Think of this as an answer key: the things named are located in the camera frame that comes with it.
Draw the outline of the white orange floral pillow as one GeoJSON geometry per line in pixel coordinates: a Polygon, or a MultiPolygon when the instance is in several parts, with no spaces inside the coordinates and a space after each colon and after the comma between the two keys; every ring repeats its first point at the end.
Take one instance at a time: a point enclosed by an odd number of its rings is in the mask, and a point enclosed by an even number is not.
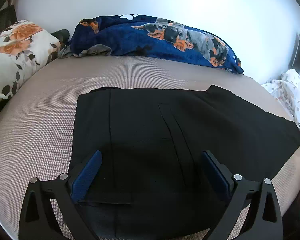
{"type": "Polygon", "coordinates": [[[13,97],[60,49],[58,38],[28,20],[0,32],[0,101],[13,97]]]}

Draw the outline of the black object behind pillow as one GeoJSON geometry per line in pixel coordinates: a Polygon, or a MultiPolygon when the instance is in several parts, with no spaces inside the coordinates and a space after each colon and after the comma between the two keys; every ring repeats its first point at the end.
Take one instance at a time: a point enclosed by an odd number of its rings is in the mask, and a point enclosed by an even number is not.
{"type": "Polygon", "coordinates": [[[60,42],[66,43],[70,38],[70,33],[67,29],[61,29],[51,33],[52,36],[56,37],[60,42]]]}

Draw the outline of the white dotted bedsheet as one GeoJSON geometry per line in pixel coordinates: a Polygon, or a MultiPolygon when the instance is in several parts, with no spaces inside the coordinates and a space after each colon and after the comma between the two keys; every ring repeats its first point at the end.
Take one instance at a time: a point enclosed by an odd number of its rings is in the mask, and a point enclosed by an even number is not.
{"type": "Polygon", "coordinates": [[[289,69],[281,79],[262,84],[262,87],[285,109],[300,126],[300,75],[289,69]]]}

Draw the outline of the black pants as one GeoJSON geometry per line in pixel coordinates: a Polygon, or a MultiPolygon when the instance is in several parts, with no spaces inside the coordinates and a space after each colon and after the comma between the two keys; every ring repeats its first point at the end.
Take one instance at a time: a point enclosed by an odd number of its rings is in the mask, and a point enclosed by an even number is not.
{"type": "Polygon", "coordinates": [[[70,167],[101,152],[79,212],[100,237],[169,239],[210,228],[231,193],[204,151],[247,180],[274,178],[296,124],[217,86],[100,88],[78,97],[70,167]]]}

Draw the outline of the blue dog print blanket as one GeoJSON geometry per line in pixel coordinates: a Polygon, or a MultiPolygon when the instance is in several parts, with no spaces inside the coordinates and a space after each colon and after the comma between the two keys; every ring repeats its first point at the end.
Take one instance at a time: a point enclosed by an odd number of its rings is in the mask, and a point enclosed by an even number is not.
{"type": "Polygon", "coordinates": [[[76,57],[147,56],[243,74],[241,61],[231,47],[210,32],[164,18],[114,15],[83,19],[71,38],[76,57]]]}

